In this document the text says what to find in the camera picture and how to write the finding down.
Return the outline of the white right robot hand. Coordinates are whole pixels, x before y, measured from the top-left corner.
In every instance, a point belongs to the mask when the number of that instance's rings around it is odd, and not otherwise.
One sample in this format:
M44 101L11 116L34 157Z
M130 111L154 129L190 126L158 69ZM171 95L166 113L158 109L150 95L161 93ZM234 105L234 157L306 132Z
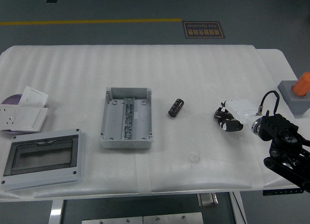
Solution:
M214 118L226 132L241 131L243 128L254 132L259 116L257 108L247 99L226 100L215 111Z

